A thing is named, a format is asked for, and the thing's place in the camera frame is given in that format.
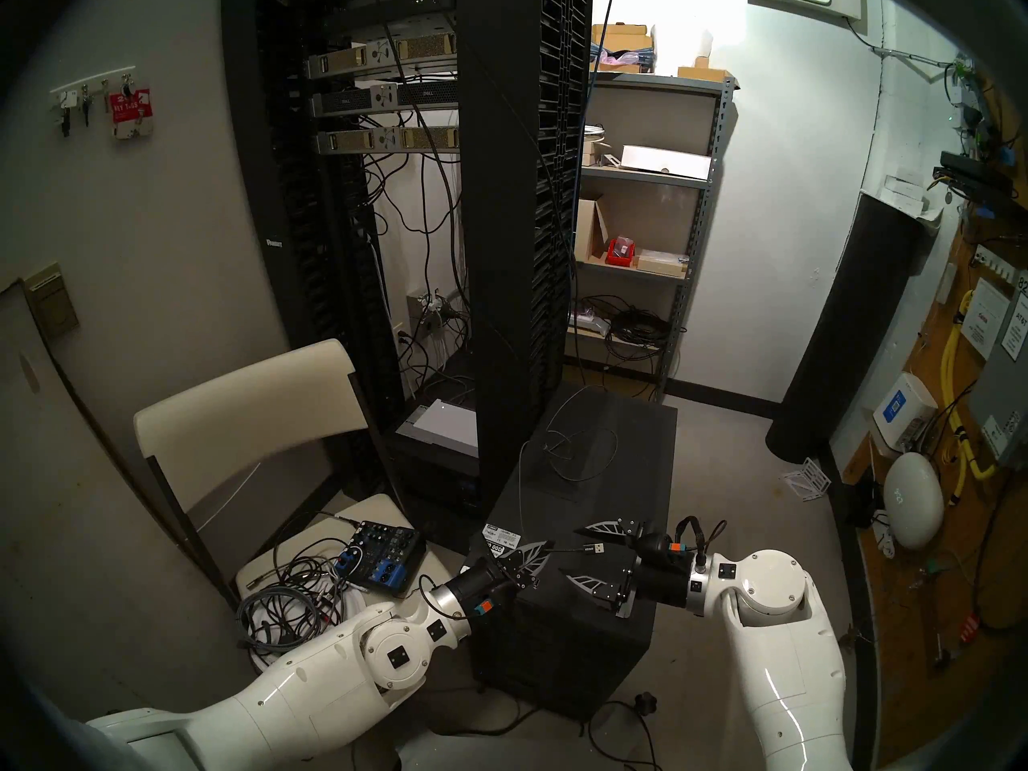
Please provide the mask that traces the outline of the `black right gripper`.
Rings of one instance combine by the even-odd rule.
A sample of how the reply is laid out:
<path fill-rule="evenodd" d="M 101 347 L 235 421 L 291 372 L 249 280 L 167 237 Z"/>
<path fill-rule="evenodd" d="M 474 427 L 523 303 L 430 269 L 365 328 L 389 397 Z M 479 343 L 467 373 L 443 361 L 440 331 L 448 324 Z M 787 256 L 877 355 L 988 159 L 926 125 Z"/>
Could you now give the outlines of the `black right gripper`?
<path fill-rule="evenodd" d="M 575 529 L 593 544 L 636 547 L 646 533 L 646 521 L 602 520 Z M 600 580 L 586 573 L 560 570 L 571 585 L 605 605 L 616 617 L 630 617 L 635 597 L 656 604 L 685 608 L 690 595 L 692 552 L 669 552 L 638 547 L 634 572 L 624 570 L 618 582 Z"/>

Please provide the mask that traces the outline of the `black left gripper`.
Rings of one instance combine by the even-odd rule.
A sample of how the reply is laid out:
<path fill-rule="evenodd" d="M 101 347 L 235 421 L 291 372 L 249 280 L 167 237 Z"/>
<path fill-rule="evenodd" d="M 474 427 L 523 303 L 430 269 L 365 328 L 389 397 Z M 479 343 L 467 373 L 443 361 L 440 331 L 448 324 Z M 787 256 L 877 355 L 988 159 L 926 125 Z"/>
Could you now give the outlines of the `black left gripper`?
<path fill-rule="evenodd" d="M 446 583 L 461 617 L 477 617 L 512 604 L 520 590 L 538 588 L 540 576 L 554 550 L 554 541 L 524 544 L 500 558 L 478 558 Z"/>

